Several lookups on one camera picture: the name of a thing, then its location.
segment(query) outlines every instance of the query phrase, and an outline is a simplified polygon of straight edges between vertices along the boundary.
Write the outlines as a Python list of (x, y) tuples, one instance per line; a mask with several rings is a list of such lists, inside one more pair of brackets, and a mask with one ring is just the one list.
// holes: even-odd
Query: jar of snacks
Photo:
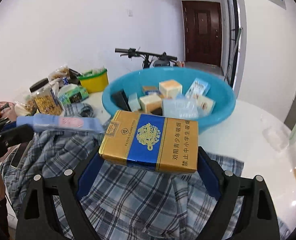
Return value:
[(41, 114), (60, 115), (59, 101), (53, 94), (49, 80), (44, 78), (30, 87), (31, 97)]

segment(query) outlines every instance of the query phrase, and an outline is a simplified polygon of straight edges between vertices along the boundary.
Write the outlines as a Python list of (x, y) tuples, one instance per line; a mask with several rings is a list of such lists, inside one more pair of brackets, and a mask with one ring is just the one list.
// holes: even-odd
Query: white countertop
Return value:
[[(102, 93), (93, 93), (85, 100), (95, 108), (101, 123), (110, 115), (101, 101)], [(242, 177), (262, 175), (272, 196), (277, 216), (291, 231), (296, 227), (296, 143), (282, 152), (275, 151), (264, 138), (268, 127), (290, 130), (268, 112), (237, 100), (232, 115), (222, 123), (199, 135), (199, 145), (207, 152), (226, 155), (244, 162)]]

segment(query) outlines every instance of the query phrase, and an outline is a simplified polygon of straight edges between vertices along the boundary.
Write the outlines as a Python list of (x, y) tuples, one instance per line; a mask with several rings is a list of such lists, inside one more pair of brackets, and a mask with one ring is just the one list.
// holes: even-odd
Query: blue plaid fabric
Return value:
[[(74, 169), (97, 145), (95, 135), (85, 132), (45, 131), (34, 139), (19, 169), (10, 166), (15, 152), (0, 167), (16, 214), (36, 173), (45, 178), (59, 176)], [(241, 175), (242, 162), (208, 155), (224, 170)], [(54, 196), (54, 201), (63, 232), (73, 239), (59, 197)], [(196, 239), (216, 205), (197, 173), (171, 175), (108, 162), (80, 202), (102, 239), (128, 240)], [(241, 205), (239, 197), (223, 239), (232, 235)], [(281, 239), (286, 239), (289, 230), (281, 221), (279, 226)]]

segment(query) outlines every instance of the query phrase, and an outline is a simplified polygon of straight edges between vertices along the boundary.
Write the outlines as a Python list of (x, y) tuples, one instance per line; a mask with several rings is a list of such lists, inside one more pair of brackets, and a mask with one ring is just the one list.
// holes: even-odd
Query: brown door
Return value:
[(186, 61), (220, 66), (220, 3), (183, 1)]

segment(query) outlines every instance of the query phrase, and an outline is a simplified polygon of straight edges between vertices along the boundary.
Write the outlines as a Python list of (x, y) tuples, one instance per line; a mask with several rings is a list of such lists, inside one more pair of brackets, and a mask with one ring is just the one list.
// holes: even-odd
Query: yellow container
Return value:
[(79, 76), (78, 79), (80, 80), (81, 85), (87, 89), (88, 93), (101, 92), (105, 90), (107, 85), (109, 85), (107, 69), (95, 74), (92, 74), (92, 71), (89, 71), (82, 76)]

